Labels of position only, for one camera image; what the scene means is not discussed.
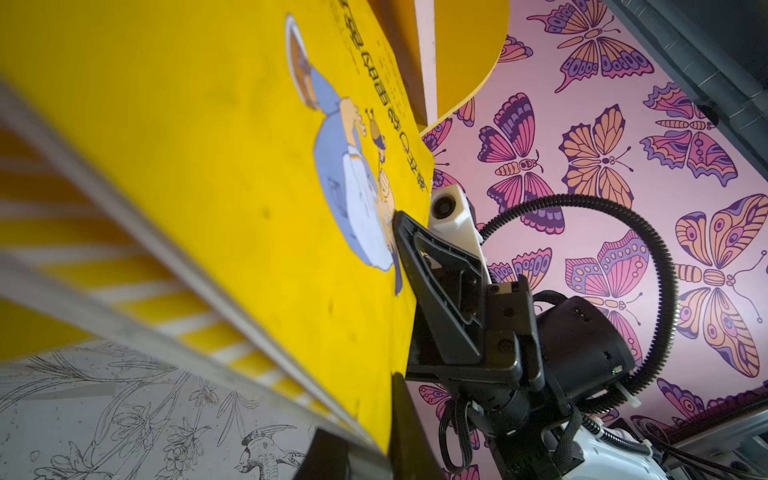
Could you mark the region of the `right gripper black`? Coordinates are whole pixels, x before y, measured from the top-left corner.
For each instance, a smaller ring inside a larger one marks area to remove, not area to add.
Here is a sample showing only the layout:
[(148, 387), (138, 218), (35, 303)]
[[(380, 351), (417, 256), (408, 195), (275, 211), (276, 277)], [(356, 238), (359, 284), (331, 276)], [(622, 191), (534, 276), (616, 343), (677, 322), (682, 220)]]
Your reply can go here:
[(393, 227), (417, 300), (406, 377), (445, 391), (445, 471), (469, 471), (475, 431), (505, 479), (562, 479), (585, 465), (583, 401), (636, 366), (606, 314), (582, 297), (532, 294), (525, 279), (487, 286), (476, 255), (403, 211)]

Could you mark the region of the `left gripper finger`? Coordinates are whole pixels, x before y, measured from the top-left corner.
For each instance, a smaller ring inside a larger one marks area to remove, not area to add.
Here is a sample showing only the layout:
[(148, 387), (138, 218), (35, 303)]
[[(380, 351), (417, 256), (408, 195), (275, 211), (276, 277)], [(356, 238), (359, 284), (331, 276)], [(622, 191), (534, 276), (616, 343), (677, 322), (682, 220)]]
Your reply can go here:
[(442, 470), (401, 373), (392, 375), (392, 427), (388, 457), (393, 478), (399, 480), (442, 480)]

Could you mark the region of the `yellow book with orange figure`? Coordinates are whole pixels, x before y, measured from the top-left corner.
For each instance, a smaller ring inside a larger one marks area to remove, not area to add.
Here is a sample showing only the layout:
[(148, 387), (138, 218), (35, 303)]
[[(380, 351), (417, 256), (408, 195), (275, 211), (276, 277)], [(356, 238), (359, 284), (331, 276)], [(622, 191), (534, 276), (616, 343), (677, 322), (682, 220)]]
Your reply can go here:
[(366, 1), (5, 1), (1, 293), (376, 451), (433, 160)]

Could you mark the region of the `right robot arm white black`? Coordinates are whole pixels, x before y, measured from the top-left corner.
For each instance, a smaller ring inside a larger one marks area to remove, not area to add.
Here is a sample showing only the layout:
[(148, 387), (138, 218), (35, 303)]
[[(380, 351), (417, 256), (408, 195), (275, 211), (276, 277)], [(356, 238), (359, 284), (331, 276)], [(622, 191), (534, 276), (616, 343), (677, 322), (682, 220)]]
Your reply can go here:
[(607, 316), (578, 296), (541, 292), (524, 276), (491, 282), (481, 260), (394, 218), (398, 255), (417, 299), (406, 376), (446, 394), (438, 441), (453, 475), (473, 468), (472, 434), (503, 479), (661, 479), (648, 442), (606, 428), (592, 395), (624, 392), (635, 365)]

